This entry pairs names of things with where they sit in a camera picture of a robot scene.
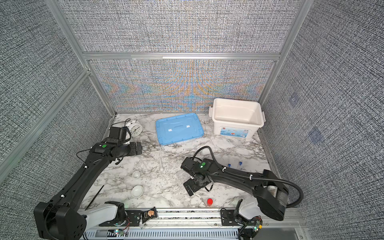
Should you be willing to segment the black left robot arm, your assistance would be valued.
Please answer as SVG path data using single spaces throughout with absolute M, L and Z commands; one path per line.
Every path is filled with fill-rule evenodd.
M 124 205 L 108 201 L 96 214 L 79 213 L 80 205 L 100 173 L 113 161 L 142 154 L 141 142 L 126 144 L 96 143 L 88 150 L 85 163 L 70 181 L 49 202 L 40 202 L 34 217 L 40 238 L 48 240 L 78 240 L 85 232 L 104 223 L 124 225 L 127 214 Z

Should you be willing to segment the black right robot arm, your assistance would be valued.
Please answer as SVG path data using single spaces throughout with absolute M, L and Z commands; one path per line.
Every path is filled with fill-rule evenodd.
M 241 201 L 238 214 L 251 220 L 261 214 L 282 221 L 288 206 L 288 188 L 269 170 L 260 173 L 247 173 L 216 164 L 213 160 L 203 159 L 197 162 L 185 158 L 181 169 L 192 178 L 184 183 L 188 194 L 192 196 L 210 183 L 220 183 L 240 189 L 252 197 Z

